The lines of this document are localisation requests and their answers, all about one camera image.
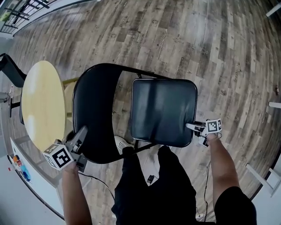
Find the black office chair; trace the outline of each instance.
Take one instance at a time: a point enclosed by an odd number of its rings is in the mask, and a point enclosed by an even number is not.
[[[119,154],[112,127],[112,106],[122,71],[139,76],[133,81],[131,108],[131,135],[137,141],[129,154],[156,144],[175,147],[190,144],[193,131],[185,124],[195,122],[197,87],[193,82],[104,63],[85,71],[74,89],[73,132],[83,126],[88,129],[78,153],[94,163],[110,163],[128,156]],[[155,79],[142,79],[142,75]],[[138,140],[150,144],[138,148]]]
[[[2,71],[9,79],[10,81],[19,88],[23,87],[23,84],[26,79],[26,74],[24,74],[15,64],[15,62],[12,60],[12,58],[7,55],[6,53],[1,54],[0,58],[2,60],[0,61],[0,71]],[[20,107],[19,110],[19,119],[22,124],[24,124],[23,117],[22,117],[22,104],[20,102],[13,103],[13,99],[10,99],[10,117],[12,116],[12,109],[16,107]]]

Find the yellow table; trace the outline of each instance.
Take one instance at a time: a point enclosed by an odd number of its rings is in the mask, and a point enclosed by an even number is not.
[[[62,140],[65,136],[69,106],[63,85],[52,64],[40,61],[31,68],[23,86],[22,116],[25,127],[34,145],[42,152],[56,139]]]

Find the black sleeve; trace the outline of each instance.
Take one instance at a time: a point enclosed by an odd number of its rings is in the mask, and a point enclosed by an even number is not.
[[[256,225],[256,208],[239,187],[226,189],[215,205],[216,224]]]

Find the forearm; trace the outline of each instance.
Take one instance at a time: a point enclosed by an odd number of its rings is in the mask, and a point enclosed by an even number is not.
[[[63,171],[63,206],[67,225],[91,225],[90,210],[77,171]]]
[[[239,187],[235,164],[221,141],[216,137],[208,141],[211,148],[211,166],[213,175],[213,203],[229,187]]]

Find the black chair backrest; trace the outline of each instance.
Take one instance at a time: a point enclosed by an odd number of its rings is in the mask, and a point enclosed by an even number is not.
[[[16,87],[23,87],[26,79],[26,74],[24,74],[12,60],[12,58],[6,53],[0,55],[3,57],[0,61],[0,70],[10,79],[10,81]]]
[[[114,94],[122,71],[162,78],[151,72],[104,63],[85,71],[74,88],[73,130],[76,133],[83,126],[88,128],[79,152],[94,163],[110,163],[123,158],[117,150],[112,127]]]

